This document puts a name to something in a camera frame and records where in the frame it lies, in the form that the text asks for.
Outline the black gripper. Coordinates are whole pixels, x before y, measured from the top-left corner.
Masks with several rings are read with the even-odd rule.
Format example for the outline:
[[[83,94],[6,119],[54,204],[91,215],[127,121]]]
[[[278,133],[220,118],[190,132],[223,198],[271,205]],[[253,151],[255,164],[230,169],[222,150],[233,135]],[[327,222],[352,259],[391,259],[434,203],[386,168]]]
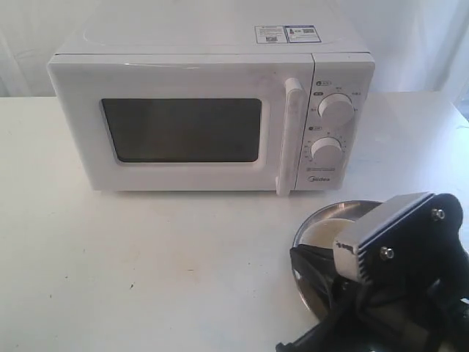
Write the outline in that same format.
[[[289,250],[298,288],[313,312],[329,312],[287,351],[453,351],[468,349],[468,254],[459,239],[463,210],[433,194],[385,231],[365,254],[371,282],[338,274],[331,248]]]

